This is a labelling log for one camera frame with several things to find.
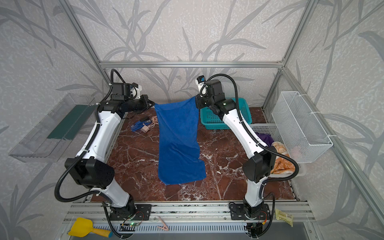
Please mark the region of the blue towel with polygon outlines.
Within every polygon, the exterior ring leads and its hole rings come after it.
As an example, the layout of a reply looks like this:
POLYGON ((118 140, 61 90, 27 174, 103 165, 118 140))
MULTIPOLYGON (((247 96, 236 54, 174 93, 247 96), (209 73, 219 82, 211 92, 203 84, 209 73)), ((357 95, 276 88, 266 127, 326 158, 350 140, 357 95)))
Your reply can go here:
POLYGON ((159 122, 159 179, 165 185, 180 185, 206 178, 197 142, 199 110, 196 98, 155 105, 159 122))

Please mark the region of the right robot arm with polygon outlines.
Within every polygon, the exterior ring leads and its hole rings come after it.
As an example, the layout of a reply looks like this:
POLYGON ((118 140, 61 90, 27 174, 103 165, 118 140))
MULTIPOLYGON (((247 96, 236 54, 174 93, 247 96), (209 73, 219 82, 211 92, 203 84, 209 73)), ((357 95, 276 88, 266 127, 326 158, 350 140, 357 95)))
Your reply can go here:
POLYGON ((279 154, 274 147, 267 146, 252 130, 241 114, 238 98, 235 100, 224 97, 196 96, 198 109, 209 108, 232 130, 249 160, 243 165, 248 185, 244 198, 244 210, 248 217, 262 210, 265 205, 264 187, 269 182, 287 181, 296 177, 300 167, 290 157, 279 154), (294 172, 285 178, 270 178, 276 157, 281 157, 294 165, 294 172))

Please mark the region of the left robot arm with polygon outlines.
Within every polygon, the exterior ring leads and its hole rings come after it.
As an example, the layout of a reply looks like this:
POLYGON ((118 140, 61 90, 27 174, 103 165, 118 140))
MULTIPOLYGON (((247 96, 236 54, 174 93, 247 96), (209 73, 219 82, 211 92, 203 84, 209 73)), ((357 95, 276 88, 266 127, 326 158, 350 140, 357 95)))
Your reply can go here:
POLYGON ((85 145, 76 157, 68 158, 65 162, 66 170, 59 177, 54 190, 56 200, 68 203, 89 195, 100 195, 107 200, 111 210, 128 216, 135 214, 137 208, 134 198, 117 183, 113 167, 107 164, 108 149, 126 113, 145 112, 154 105, 147 95, 133 100, 103 99, 95 110, 96 122, 85 145), (89 192, 71 198, 63 197, 60 190, 67 176, 89 189, 89 192))

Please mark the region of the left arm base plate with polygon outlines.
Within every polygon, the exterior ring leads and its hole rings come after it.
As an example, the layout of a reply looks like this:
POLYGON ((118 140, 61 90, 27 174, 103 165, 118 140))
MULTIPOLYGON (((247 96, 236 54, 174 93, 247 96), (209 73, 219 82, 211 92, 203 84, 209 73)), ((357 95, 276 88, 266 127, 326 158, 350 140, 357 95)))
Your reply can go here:
POLYGON ((136 204, 136 209, 131 213, 126 213, 120 210, 117 211, 114 208, 111 208, 109 218, 111 221, 148 221, 150 219, 151 210, 151 204, 136 204))

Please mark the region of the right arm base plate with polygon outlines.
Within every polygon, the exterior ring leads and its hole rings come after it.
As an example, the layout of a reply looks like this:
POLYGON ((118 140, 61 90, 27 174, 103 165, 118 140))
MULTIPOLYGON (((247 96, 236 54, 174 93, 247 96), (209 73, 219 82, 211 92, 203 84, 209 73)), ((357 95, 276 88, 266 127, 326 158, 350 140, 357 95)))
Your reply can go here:
POLYGON ((231 220, 269 220, 271 218, 271 211, 268 204, 262 202, 256 207, 251 207, 247 203, 237 204, 234 202, 229 203, 229 210, 231 220))

